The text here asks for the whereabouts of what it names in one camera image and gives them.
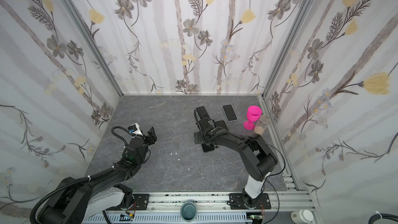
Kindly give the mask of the black phone case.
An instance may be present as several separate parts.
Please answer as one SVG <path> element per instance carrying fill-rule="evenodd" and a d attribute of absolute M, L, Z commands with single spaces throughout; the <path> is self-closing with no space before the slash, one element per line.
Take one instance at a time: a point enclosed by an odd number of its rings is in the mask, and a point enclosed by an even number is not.
<path fill-rule="evenodd" d="M 227 131 L 229 130 L 227 125 L 226 125 L 226 123 L 225 123 L 225 121 L 223 121 L 223 120 L 216 121 L 215 124 L 216 124 L 217 127 L 223 128 L 223 129 L 225 129 Z"/>

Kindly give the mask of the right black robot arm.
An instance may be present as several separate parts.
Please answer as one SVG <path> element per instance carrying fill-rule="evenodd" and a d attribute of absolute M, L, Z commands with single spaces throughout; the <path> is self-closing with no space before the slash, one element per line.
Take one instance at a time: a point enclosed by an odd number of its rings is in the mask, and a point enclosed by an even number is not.
<path fill-rule="evenodd" d="M 195 124 L 199 131 L 194 133 L 194 142 L 202 146 L 204 153 L 214 151 L 219 146 L 239 153 L 249 174 L 247 183 L 239 200 L 230 200 L 234 209 L 255 209 L 264 203 L 263 187 L 266 179 L 273 176 L 272 171 L 279 160 L 273 153 L 276 147 L 269 145 L 259 134 L 243 136 L 230 132 L 224 121 L 214 121 L 205 107 L 194 110 Z"/>

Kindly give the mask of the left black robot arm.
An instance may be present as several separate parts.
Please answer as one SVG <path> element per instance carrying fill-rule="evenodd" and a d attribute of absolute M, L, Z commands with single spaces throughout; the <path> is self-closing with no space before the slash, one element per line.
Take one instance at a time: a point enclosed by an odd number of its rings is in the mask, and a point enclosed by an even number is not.
<path fill-rule="evenodd" d="M 30 214 L 32 224 L 80 224 L 88 212 L 89 201 L 94 196 L 132 178 L 140 170 L 146 162 L 148 146 L 157 141 L 155 130 L 152 127 L 147 135 L 141 135 L 138 128 L 120 129 L 132 135 L 130 143 L 125 143 L 121 160 L 92 176 L 63 180 L 56 190 L 44 196 L 33 207 Z"/>

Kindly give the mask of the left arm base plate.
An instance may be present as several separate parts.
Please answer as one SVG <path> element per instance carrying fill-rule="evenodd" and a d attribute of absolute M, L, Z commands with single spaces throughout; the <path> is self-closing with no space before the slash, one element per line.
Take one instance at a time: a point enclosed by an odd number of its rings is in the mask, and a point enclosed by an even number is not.
<path fill-rule="evenodd" d="M 130 194 L 127 196 L 127 211 L 146 211 L 149 194 Z"/>

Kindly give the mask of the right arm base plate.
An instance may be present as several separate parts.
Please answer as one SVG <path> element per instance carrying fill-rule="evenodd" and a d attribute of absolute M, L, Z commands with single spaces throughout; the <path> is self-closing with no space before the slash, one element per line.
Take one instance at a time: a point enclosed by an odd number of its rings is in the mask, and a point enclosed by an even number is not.
<path fill-rule="evenodd" d="M 252 199 L 249 195 L 243 193 L 231 193 L 229 194 L 229 200 L 227 204 L 231 209 L 243 210 L 243 209 L 271 209 L 271 202 L 268 194 L 262 193 L 257 198 Z"/>

